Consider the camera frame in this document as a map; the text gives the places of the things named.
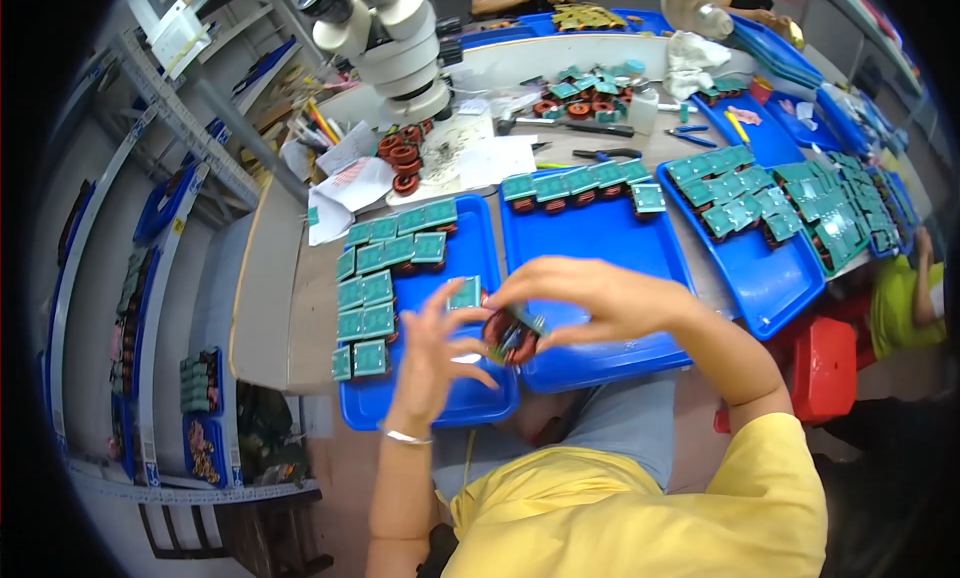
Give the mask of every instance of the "floor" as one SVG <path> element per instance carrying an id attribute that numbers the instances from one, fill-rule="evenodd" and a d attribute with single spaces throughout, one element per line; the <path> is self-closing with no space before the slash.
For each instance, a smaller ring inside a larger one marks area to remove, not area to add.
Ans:
<path id="1" fill-rule="evenodd" d="M 916 400 L 943 387 L 944 358 L 939 349 L 899 351 L 858 374 L 858 399 L 897 396 Z M 680 373 L 674 402 L 676 449 L 668 493 L 702 493 L 714 476 L 730 435 L 714 432 L 720 403 L 698 368 Z M 856 452 L 822 429 L 808 429 L 812 452 L 836 460 Z M 315 506 L 318 550 L 333 555 L 324 578 L 362 576 L 367 557 L 367 512 L 377 470 L 378 434 L 354 432 L 339 416 L 332 439 L 310 440 L 311 461 L 323 500 Z"/>

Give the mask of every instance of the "workbench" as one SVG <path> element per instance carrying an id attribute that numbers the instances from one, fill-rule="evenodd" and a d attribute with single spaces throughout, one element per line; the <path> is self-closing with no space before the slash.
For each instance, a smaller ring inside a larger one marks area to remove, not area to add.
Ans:
<path id="1" fill-rule="evenodd" d="M 537 126 L 517 126 L 512 133 L 536 134 L 539 135 L 540 142 L 551 143 L 535 153 L 536 161 L 540 164 L 589 164 L 589 161 L 573 156 L 572 151 L 630 147 L 642 152 L 643 164 L 653 171 L 664 162 L 708 151 L 704 147 L 664 133 L 664 130 L 679 124 L 680 117 L 677 113 L 661 112 L 656 116 L 653 134 L 650 136 L 637 134 L 630 139 Z M 698 137 L 712 140 L 719 147 L 730 144 L 702 113 L 691 113 L 688 124 L 706 124 L 710 126 L 709 130 L 696 132 Z M 812 156 L 809 149 L 803 151 Z M 485 199 L 493 225 L 500 276 L 506 278 L 507 266 L 498 194 L 488 195 Z M 726 317 L 736 317 L 737 304 L 717 271 L 714 260 L 693 231 L 690 221 L 683 216 L 673 200 L 666 199 L 667 213 L 686 258 L 698 297 Z M 358 217 L 357 220 L 373 219 L 386 215 L 390 211 L 389 208 L 381 209 Z M 331 355 L 336 343 L 337 280 L 334 266 L 337 257 L 343 252 L 344 240 L 339 239 L 318 247 L 309 247 L 304 236 L 294 275 L 290 310 L 289 382 L 297 385 L 318 384 L 317 394 L 332 395 L 335 390 L 335 385 L 329 379 L 332 369 Z M 864 252 L 851 261 L 850 265 L 862 264 L 868 260 L 869 253 Z"/>

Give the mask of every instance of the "wire cutters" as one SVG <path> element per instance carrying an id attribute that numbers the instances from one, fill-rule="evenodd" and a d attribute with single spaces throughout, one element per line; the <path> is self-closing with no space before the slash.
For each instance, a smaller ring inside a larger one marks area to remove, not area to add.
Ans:
<path id="1" fill-rule="evenodd" d="M 585 151 L 583 149 L 575 149 L 573 151 L 573 156 L 576 158 L 583 158 L 585 160 L 609 162 L 611 158 L 630 158 L 631 160 L 639 160 L 643 157 L 643 153 L 637 149 L 602 149 L 600 151 Z"/>
<path id="2" fill-rule="evenodd" d="M 677 128 L 665 129 L 664 132 L 671 137 L 676 137 L 677 139 L 687 140 L 697 145 L 702 145 L 703 147 L 716 147 L 717 144 L 705 138 L 700 138 L 694 136 L 693 134 L 688 133 L 702 133 L 705 130 L 709 130 L 710 126 L 704 126 L 703 124 L 691 124 L 689 126 L 678 126 Z"/>

